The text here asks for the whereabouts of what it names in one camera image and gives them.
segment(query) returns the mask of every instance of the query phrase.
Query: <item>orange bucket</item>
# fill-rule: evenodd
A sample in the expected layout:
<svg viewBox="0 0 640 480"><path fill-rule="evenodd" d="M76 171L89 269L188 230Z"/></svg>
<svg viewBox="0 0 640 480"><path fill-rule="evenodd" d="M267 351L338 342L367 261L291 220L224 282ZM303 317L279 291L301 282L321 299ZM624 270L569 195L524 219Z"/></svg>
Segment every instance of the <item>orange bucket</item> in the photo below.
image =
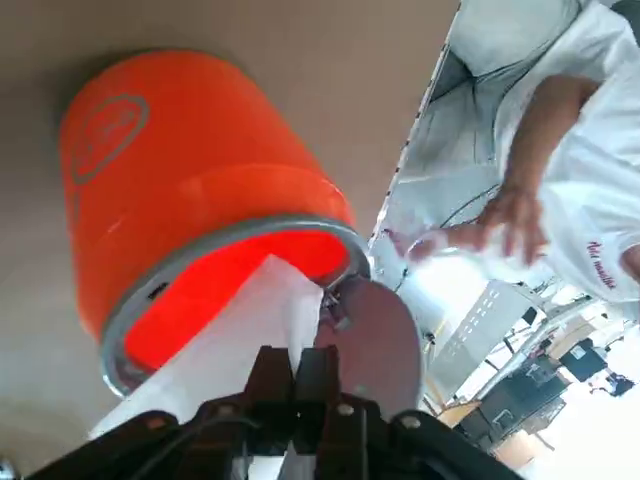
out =
<svg viewBox="0 0 640 480"><path fill-rule="evenodd" d="M59 151L78 308L119 393L180 350L269 254L323 286L369 275L340 191L219 58L167 50L112 66L71 103Z"/></svg>

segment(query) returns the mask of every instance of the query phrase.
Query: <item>black cable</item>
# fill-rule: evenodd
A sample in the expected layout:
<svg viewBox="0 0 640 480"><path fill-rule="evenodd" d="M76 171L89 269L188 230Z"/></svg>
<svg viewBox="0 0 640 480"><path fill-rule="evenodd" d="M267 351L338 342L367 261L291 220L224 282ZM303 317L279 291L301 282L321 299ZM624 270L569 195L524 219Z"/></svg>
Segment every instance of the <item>black cable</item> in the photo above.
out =
<svg viewBox="0 0 640 480"><path fill-rule="evenodd" d="M200 433L205 427L211 427L220 423L242 423L251 428L260 428L260 425L253 420L246 417L235 416L218 416L209 418L197 425L187 428L184 432L174 438L171 442L167 443L158 453L149 458L136 472L133 473L129 480L142 480L151 470L158 466L158 464L164 460L176 447L180 446L185 440L188 440L193 435Z"/></svg>
<svg viewBox="0 0 640 480"><path fill-rule="evenodd" d="M491 190L494 190L495 188L498 188L500 186L499 183L496 183L495 185L491 186L490 188L484 190L483 192L479 193L478 195L476 195L475 197L473 197L471 200L468 200L467 202L463 203L462 206L458 207L456 210L454 210L454 212L449 215L447 217L447 219L442 222L442 224L440 225L439 228L444 228L447 226L447 223L449 223L449 221L455 217L457 214L459 214L462 210L464 210L465 208L467 208L469 205L471 205L473 202L475 202L476 200L478 200L479 198L487 195L488 193L491 192Z"/></svg>
<svg viewBox="0 0 640 480"><path fill-rule="evenodd" d="M398 285L396 286L396 288L393 289L393 293L398 293L398 290L400 290L400 287L402 286L402 284L404 283L404 281L407 279L408 276L409 276L409 267L406 267L402 271L402 278L400 279L400 282L398 282Z"/></svg>

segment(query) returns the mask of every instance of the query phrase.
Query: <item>bucket rim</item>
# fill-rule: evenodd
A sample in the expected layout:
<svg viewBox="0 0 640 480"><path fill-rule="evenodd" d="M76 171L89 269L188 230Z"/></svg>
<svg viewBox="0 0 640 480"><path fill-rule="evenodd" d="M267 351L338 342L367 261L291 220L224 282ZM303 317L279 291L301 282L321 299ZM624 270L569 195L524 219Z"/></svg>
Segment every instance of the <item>bucket rim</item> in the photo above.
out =
<svg viewBox="0 0 640 480"><path fill-rule="evenodd" d="M366 241L350 226L317 215L273 215L239 222L230 227L199 237L169 254L151 271L143 275L122 297L104 324L101 337L102 377L118 396L125 397L139 387L153 371L129 358L125 338L138 318L152 305L154 292L162 290L191 263L215 250L252 237L286 231L313 230L335 235L347 250L346 263L335 273L312 279L325 290L331 290L352 275L371 277L366 256Z"/></svg>

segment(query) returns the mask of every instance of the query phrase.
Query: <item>white t-shirt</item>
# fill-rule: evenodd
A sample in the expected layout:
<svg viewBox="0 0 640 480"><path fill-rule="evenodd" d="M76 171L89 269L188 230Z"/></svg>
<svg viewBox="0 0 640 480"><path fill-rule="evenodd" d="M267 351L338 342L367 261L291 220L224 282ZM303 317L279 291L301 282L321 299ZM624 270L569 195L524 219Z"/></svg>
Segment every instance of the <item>white t-shirt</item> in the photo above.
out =
<svg viewBox="0 0 640 480"><path fill-rule="evenodd" d="M563 278L611 302L640 299L620 256L640 243L640 49L627 21L591 3L505 96L496 159L504 172L533 91L554 74L601 83L553 152L539 190L548 262Z"/></svg>

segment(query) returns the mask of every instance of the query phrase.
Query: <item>gray plate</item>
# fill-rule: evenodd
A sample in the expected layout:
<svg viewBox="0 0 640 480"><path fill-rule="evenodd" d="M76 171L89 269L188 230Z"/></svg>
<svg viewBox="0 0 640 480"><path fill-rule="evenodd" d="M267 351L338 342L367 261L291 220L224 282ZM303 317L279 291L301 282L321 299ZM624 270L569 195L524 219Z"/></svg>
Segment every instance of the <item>gray plate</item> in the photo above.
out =
<svg viewBox="0 0 640 480"><path fill-rule="evenodd" d="M387 418L416 408L423 357L407 306L384 285L360 277L344 281L338 293L349 326L321 322L316 347L338 347L342 391L375 400Z"/></svg>

